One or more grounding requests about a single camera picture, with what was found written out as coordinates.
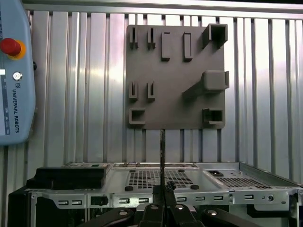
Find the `gray pegboard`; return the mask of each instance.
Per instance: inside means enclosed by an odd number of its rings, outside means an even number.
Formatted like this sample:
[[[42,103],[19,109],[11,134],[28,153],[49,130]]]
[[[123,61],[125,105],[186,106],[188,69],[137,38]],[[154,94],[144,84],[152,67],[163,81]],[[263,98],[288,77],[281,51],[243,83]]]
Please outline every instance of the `gray pegboard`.
[[[126,118],[143,129],[223,128],[227,25],[128,26]]]

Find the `corrugated metal wall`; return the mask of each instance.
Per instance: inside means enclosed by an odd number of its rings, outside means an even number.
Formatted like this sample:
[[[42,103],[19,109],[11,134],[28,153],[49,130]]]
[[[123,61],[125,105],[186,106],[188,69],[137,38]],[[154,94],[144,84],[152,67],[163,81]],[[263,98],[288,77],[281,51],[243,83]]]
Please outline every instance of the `corrugated metal wall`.
[[[124,126],[128,24],[228,24],[226,126],[166,130],[167,161],[244,161],[303,182],[301,20],[55,11],[30,19],[38,114],[28,143],[0,148],[1,226],[7,195],[38,167],[159,161],[160,131]]]

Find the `gray plastic part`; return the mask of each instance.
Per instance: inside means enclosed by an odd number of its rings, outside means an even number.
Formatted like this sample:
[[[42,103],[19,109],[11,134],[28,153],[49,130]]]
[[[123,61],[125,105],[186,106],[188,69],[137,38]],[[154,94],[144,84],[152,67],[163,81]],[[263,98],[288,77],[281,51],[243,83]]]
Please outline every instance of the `gray plastic part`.
[[[6,135],[0,136],[0,145],[10,145],[27,140],[31,130],[36,104],[34,69],[30,25],[21,1],[0,0],[0,12],[3,39],[20,40],[26,47],[25,55],[19,60],[12,60],[0,51],[0,66],[5,69],[5,75],[0,77],[6,80],[6,88],[0,87],[0,92],[7,94],[5,124],[9,130],[9,134],[6,130]],[[20,72],[22,79],[14,80],[14,72]]]
[[[202,118],[204,127],[220,129],[224,126],[225,112],[220,109],[203,109]]]
[[[219,49],[228,40],[227,25],[209,24],[204,30],[202,37],[203,48],[212,42]]]
[[[205,71],[202,74],[202,86],[205,92],[223,92],[229,88],[229,72],[224,71]]]
[[[224,127],[224,90],[228,87],[228,72],[224,72],[224,49],[218,49],[217,42],[212,40],[203,48],[204,30],[205,27],[185,26],[127,27],[126,88],[132,89],[130,84],[134,81],[138,84],[138,99],[134,102],[132,97],[126,97],[128,127]],[[138,48],[132,49],[129,45],[134,41],[130,32],[137,34]],[[215,79],[209,78],[214,73]],[[206,75],[206,84],[202,83],[202,75]],[[194,93],[191,99],[184,98],[183,93],[195,85],[201,93]],[[220,110],[222,120],[204,123],[203,109]]]
[[[129,83],[129,99],[133,102],[138,100],[139,85],[136,81]]]
[[[149,102],[153,102],[156,100],[156,96],[155,96],[155,86],[154,86],[154,82],[148,82],[147,84],[147,100]]]
[[[185,101],[198,96],[223,92],[229,88],[229,72],[208,70],[202,74],[201,80],[182,93]]]
[[[132,31],[129,33],[130,47],[131,49],[138,48],[138,29],[135,27],[132,28]]]
[[[130,125],[145,125],[144,119],[144,108],[131,108],[128,114],[128,123]]]

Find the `ventilation grille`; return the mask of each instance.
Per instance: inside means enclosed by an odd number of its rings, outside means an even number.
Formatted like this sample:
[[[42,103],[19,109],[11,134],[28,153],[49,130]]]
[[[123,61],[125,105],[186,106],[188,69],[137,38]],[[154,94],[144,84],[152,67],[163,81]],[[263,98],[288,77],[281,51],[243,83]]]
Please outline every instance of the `ventilation grille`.
[[[218,180],[229,188],[241,188],[241,187],[256,187],[258,189],[269,188],[267,185],[255,181],[252,178],[226,177],[226,178],[218,178]]]
[[[184,172],[175,170],[165,171],[165,181],[174,181],[177,188],[186,188],[193,184]],[[154,185],[160,185],[160,170],[139,170],[135,173],[129,173],[128,186],[148,189]]]

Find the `screw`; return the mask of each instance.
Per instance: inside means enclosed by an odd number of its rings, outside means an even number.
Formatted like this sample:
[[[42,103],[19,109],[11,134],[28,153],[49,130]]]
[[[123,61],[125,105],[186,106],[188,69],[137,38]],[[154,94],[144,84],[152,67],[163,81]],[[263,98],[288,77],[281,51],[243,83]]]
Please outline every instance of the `screw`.
[[[214,210],[208,210],[207,213],[210,214],[210,215],[212,215],[212,216],[216,216],[217,215],[217,212],[214,211]]]
[[[156,205],[152,205],[151,208],[152,208],[153,210],[159,209],[159,207],[157,207]]]
[[[122,216],[124,216],[124,215],[127,214],[127,212],[126,211],[121,211],[119,214],[122,215]]]
[[[22,74],[20,72],[14,72],[13,79],[14,80],[21,80]]]
[[[179,209],[179,210],[182,210],[183,206],[182,205],[176,205],[176,208]]]

